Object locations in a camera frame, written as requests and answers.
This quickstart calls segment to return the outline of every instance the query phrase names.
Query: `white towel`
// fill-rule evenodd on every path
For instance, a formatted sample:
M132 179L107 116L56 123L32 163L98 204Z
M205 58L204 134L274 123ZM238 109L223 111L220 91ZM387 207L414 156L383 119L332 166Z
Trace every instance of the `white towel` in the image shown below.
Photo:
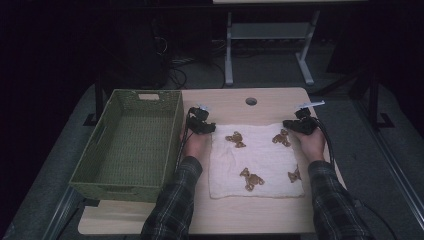
M211 198L304 196L301 180L291 183L287 175L297 168L293 148L272 142L281 129L281 123L268 126L217 125L212 134L209 166ZM236 148L235 143L225 140L235 131L242 135L246 147ZM244 168L261 177L265 184L255 185L253 191L247 191L245 178L240 176Z

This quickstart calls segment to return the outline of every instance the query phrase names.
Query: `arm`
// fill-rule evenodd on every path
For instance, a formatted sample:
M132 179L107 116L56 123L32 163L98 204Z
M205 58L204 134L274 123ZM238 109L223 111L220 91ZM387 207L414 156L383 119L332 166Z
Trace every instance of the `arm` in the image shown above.
M184 158L144 223L141 239L188 239L194 189L201 173L202 166L196 158Z
M292 133L309 161L315 231L319 239L374 239L355 211L350 194L340 184L333 166L324 161L325 138L320 129L311 135Z

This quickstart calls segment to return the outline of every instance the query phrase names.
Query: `gray carpet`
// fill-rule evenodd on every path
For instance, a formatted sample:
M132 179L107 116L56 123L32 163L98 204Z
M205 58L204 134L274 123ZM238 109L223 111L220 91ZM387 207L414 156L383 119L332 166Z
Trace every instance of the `gray carpet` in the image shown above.
M233 88L252 87L304 87L313 92L337 80L340 75L325 72L332 46L313 46L307 62L315 77L314 86L306 86L299 67L295 62L293 49L277 53L267 52L250 58L234 58ZM223 57L215 59L223 66ZM187 74L187 88L219 88L223 76L215 65L191 64L179 68ZM324 98L313 97L311 100L324 99L324 106L316 107L318 117L327 126L332 139L337 164L346 182L348 190L378 213L390 224L399 239L424 239L424 232L413 216L408 204L396 182L393 180L383 154L367 131L364 122L347 97L349 84L340 87ZM164 89L173 89L169 81ZM386 112L395 124L395 128L382 129L381 134L387 140L391 150L399 160L402 169L413 184L417 193L423 197L422 182L424 175L423 139L413 129L406 117L399 110L394 97L381 88L380 110ZM13 224L15 234L8 239L43 239L49 229L51 219L63 194L66 192L73 169L78 162L83 148L93 127L83 126L89 113L94 113L94 90L87 90L81 98L74 113L48 159L40 171ZM78 233L78 222L84 204L82 197L76 196L64 219L70 219L63 229L60 239L138 239L137 236L83 236ZM388 230L368 210L359 210L377 239L391 239ZM282 239L283 236L267 236L264 239ZM221 239L235 239L228 236ZM315 239L314 234L302 235L304 240Z

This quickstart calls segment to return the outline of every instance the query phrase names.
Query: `black device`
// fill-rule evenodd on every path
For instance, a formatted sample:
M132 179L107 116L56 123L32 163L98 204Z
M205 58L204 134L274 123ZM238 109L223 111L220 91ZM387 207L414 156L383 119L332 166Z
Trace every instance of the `black device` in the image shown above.
M309 108L301 108L299 111L295 112L295 115L299 120L284 120L283 126L285 128L311 135L315 128L318 127L316 121L314 121L316 119L311 117Z
M186 119L186 126L193 131L196 134L207 134L212 133L215 131L215 123L206 123L206 119L209 116L209 113L206 110L203 110L201 108L190 108L188 111L189 115L190 113L193 114L193 116L189 115Z
M180 150L178 151L177 164L175 166L175 170L177 170L180 165L181 154L183 152L184 146L190 136L187 136L188 129L193 131L195 134L207 134L215 132L216 126L215 123L208 124L206 119L209 116L209 112L202 108L191 107L186 116L186 123L184 128L183 138L181 139Z

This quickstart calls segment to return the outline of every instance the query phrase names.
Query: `floor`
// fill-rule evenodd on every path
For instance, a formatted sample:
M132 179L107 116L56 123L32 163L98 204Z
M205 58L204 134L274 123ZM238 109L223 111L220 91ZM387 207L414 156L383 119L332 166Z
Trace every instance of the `floor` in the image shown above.
M334 45L315 43L307 57L313 86L303 82L294 53L298 43L279 42L278 49L245 48L240 43L239 54L234 58L234 85L232 88L303 87L308 92L317 91L342 77L326 73ZM224 81L222 55L213 59L213 64L193 63L171 70L178 80L169 80L163 89L181 87L184 75L186 89L220 88ZM361 117L361 101L349 99L348 83L322 96L311 97L311 101L325 100L324 106L316 107L318 117L327 126L334 145L337 164L347 189L372 206L391 226L398 239L424 239L422 226L390 171L386 155L369 131L368 123ZM26 199L13 220L14 233L9 239L138 239L137 236L84 236L78 232L78 223L85 205L96 204L83 201L78 193L70 192L69 178L79 160L93 127L83 126L88 114L95 111L94 88L80 99L78 105L53 147L49 157L35 180ZM378 133L388 144L405 175L418 196L423 199L424 175L423 139L414 130L399 109L395 97L380 86L379 112L387 113L395 127L381 129ZM361 216L370 226L377 239L391 239L387 228L370 211L360 209ZM210 239L202 236L199 239ZM219 236L219 239L298 239L299 236ZM311 234L302 234L303 240L316 239Z

